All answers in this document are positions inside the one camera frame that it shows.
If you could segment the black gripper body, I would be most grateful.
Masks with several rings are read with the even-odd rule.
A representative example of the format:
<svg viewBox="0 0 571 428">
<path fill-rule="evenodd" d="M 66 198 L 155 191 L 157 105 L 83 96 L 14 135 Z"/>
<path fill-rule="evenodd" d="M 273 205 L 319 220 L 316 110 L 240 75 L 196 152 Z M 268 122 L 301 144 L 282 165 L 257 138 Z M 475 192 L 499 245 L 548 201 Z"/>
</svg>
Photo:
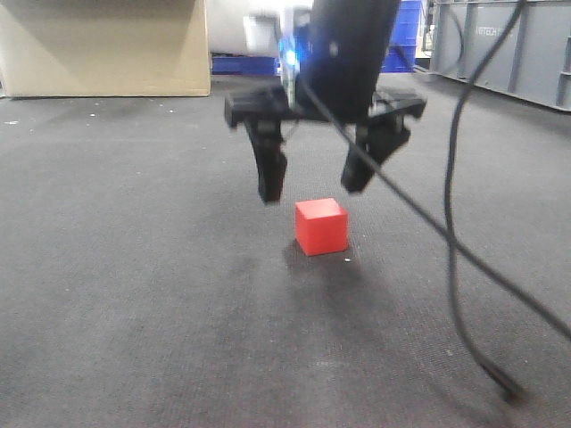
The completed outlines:
<svg viewBox="0 0 571 428">
<path fill-rule="evenodd" d="M 228 95 L 228 126 L 329 116 L 355 124 L 376 119 L 377 103 L 388 103 L 389 112 L 420 117 L 426 102 L 419 96 L 391 100 L 377 92 L 400 8 L 398 1 L 315 1 L 286 6 L 274 16 L 250 14 L 250 20 L 269 23 L 275 32 L 281 81 Z"/>
</svg>

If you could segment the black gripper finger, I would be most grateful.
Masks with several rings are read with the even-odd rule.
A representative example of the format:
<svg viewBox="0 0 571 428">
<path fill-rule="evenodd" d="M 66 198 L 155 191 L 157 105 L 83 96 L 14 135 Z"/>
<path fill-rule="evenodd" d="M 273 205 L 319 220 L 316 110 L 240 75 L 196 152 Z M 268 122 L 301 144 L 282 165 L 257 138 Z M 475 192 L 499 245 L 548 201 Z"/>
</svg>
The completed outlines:
<svg viewBox="0 0 571 428">
<path fill-rule="evenodd" d="M 384 116 L 376 123 L 356 126 L 356 145 L 378 165 L 387 161 L 409 138 L 410 131 L 405 127 L 402 115 Z M 345 190 L 348 193 L 362 193 L 373 175 L 374 170 L 350 149 L 341 176 Z"/>
<path fill-rule="evenodd" d="M 281 121 L 247 119 L 244 126 L 254 153 L 260 198 L 264 203 L 279 202 L 286 175 Z"/>
</svg>

